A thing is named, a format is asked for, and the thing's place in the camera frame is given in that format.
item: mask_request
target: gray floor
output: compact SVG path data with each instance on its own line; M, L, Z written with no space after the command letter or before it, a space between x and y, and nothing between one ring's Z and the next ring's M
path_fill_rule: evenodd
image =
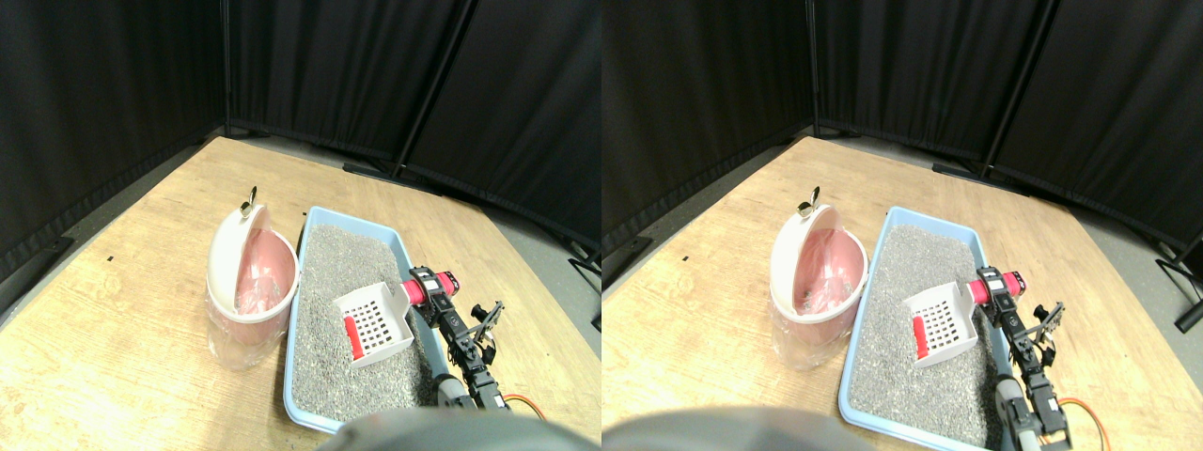
M337 152L312 146L296 140L284 138L279 136L271 136L263 138L243 140L243 142L253 146L257 146L268 150L279 152L283 154L302 158L306 160L320 162L324 165L342 168L344 162L354 162L367 166L365 162L339 154ZM42 279L28 295L22 299L13 303L2 316L4 325L7 325L11 318L19 314L30 299L32 299L37 292L40 292L46 284L49 283L54 275L66 267L67 263L90 241L99 235L105 227L108 226L117 216L130 208L135 202L137 202L142 196L144 196L154 185L159 184L167 174L174 171L177 167L188 161L189 158L196 154L198 147L190 147L184 149L176 156L167 160L165 164L154 168L147 176L142 177L132 185L128 186L125 190L113 196L108 202L105 202L100 208L94 210L91 214L85 216L76 226L71 227L64 233L64 236L75 238L75 243L69 248L65 256L59 260L54 268L48 273L46 278ZM531 269L539 277L539 280L547 287L547 291L556 298L561 308L573 321L573 325L580 331L581 336L597 354L598 358L602 357L602 333L589 322L593 316L600 309L600 297L595 291L595 286L599 286L599 280L595 275L586 273L588 279L582 278L571 265L568 263L568 259L571 254L565 250L555 238L549 236L541 229L535 226L533 222L522 219L517 215L510 214L508 212L484 207L485 214L497 225L502 235L510 241L510 244L522 255Z
M796 138L808 136L808 132L810 130L804 130L804 132L799 133ZM885 156L924 168L931 168L934 162L941 162L956 167L956 165L952 161L937 155L903 144L871 137L836 138L830 141L853 149ZM610 296L635 269L641 267L656 250L662 248L664 243L676 236L681 229L693 221L694 218L698 218L698 215L710 208L710 206L718 202L719 198L748 178L748 176L754 173L760 167L764 167L764 165L772 161L772 159L777 158L777 155L781 155L786 148L787 146L778 146L753 158L751 161L737 167L735 171L731 171L716 183L706 186L693 197L689 197L682 202L681 206L674 208L663 218L645 229L640 236L654 239L653 248L650 247L652 249L645 250L640 259L632 265L632 267L628 268L628 271L624 272L617 281L603 292L603 298ZM1069 209L1073 212L1074 218L1081 222L1086 233L1094 238L1095 243L1098 244L1098 248L1102 249L1103 254L1107 255L1107 259L1110 260L1112 266L1114 266L1115 271L1124 278L1124 281L1140 301L1145 311L1149 313L1149 316L1152 318L1152 321L1157 325L1161 334L1165 336L1166 342L1169 343L1169 348L1174 350L1174 354L1178 355L1178 360L1180 360L1183 366L1186 367L1186 372L1191 375L1195 385L1203 391L1203 325L1185 334L1174 327L1174 320L1186 311L1193 302L1193 292L1191 291L1191 286L1187 285L1186 279L1177 274L1174 274L1173 279L1167 277L1166 273L1163 273L1155 263L1155 260L1161 256L1158 249L1150 245L1145 239L1140 238L1139 235L1127 229L1119 221L1084 208L1071 206ZM1089 299L1063 301L1067 305L1069 305L1069 308L1072 308L1073 302Z

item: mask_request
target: robotic arm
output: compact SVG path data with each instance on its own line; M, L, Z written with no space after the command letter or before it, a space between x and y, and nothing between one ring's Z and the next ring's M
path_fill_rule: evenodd
M431 268L409 269L414 280L407 281L404 289L410 303L417 309L431 328L438 328L448 343L451 361L460 367L463 382L450 374L435 378L434 385L439 392L439 404L443 407L469 408L475 405L481 410L510 411L502 398L497 380L488 374L488 364L497 355L492 328L497 326L502 309L500 301L492 310L485 310L476 304L472 316L480 324L473 327L464 325L451 303L451 296L460 291L460 281L450 272L434 273Z
M1011 348L1011 358L1019 366L1024 385L1027 386L1026 391L1021 390L1009 370L998 368L995 402L998 416L1011 432L1015 450L1072 449L1065 413L1057 405L1053 384L1044 376L1044 367L1051 367L1053 358L1056 357L1056 344L1053 342L1051 332L1061 324L1063 304L1057 302L1053 311L1044 310L1044 305L1036 307L1035 315L1041 324L1024 328L1015 304L1015 297L1027 289L1023 277L1018 272L1003 274L994 267L978 269L978 277L980 280L970 284L973 302L982 308L994 327L1002 328ZM1036 356L1037 350L1041 351L1039 357ZM1041 445L1038 441L1038 437L1061 431L1065 432L1065 439L1061 441L1048 445Z

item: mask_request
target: pink trash can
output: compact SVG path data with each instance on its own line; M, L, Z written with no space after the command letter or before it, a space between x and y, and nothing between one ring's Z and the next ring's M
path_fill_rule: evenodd
M795 369L843 350L869 278L865 247L843 229L840 213L804 206L777 233L769 268L772 348Z
M279 344L289 324L300 265L292 244L271 229L267 207L250 202L226 215L209 244L205 307L209 351L247 369Z

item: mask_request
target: gray litter granules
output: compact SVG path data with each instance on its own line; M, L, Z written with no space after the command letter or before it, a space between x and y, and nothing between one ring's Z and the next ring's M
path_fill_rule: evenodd
M912 225L891 229L878 256L873 292L861 315L848 398L857 410L997 450L1002 423L994 407L996 369L988 324L974 314L978 343L928 368L914 368L915 342L906 298L929 287L977 278L968 245Z
M405 320L414 343L384 361L351 369L351 342L334 299L386 281L401 284L397 260L384 242L332 225L306 231L306 266L297 291L292 400L302 410L338 421L397 408L434 405L431 368L415 313Z

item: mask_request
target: wire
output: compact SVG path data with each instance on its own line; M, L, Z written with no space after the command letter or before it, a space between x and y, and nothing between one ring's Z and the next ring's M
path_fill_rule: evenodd
M1089 405L1086 405L1086 403L1081 402L1081 399L1078 399L1078 398L1061 398L1061 400L1057 400L1057 405L1066 405L1066 404L1073 404L1073 405L1080 407L1084 410L1086 410L1088 414L1090 414L1090 419L1095 420L1095 426L1098 427L1098 435L1101 435L1102 439L1103 439L1103 441L1100 443L1098 446L1102 447L1104 451L1106 450L1110 450L1112 449L1112 439L1109 439L1107 437L1107 429L1103 428L1103 422L1098 421L1098 415L1095 415L1095 410L1091 409Z
M547 417L543 415L543 410L539 410L539 407L534 405L534 402L531 400L531 398L527 398L527 397L525 397L522 394L506 394L506 396L503 396L502 399L504 399L506 402L509 402L509 400L517 400L517 402L521 402L522 404L529 405L531 409L534 409L534 414L539 415L539 420L547 421Z

